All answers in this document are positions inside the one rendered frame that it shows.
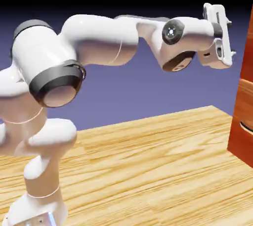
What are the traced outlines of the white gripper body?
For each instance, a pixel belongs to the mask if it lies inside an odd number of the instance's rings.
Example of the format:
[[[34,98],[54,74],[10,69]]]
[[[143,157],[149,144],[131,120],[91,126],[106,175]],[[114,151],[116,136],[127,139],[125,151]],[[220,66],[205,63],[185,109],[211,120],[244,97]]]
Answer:
[[[209,49],[203,51],[203,66],[231,66],[231,47],[225,8],[220,4],[204,4],[203,16],[214,23],[214,28],[219,28],[219,33],[215,33],[213,44]]]

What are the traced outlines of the red-brown wooden cabinet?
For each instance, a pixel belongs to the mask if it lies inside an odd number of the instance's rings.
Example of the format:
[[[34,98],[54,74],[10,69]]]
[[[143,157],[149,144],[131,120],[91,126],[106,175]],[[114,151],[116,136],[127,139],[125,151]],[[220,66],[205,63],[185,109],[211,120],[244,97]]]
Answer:
[[[240,79],[253,82],[253,6]],[[227,150],[253,168],[253,133],[245,131],[234,117],[232,118]]]

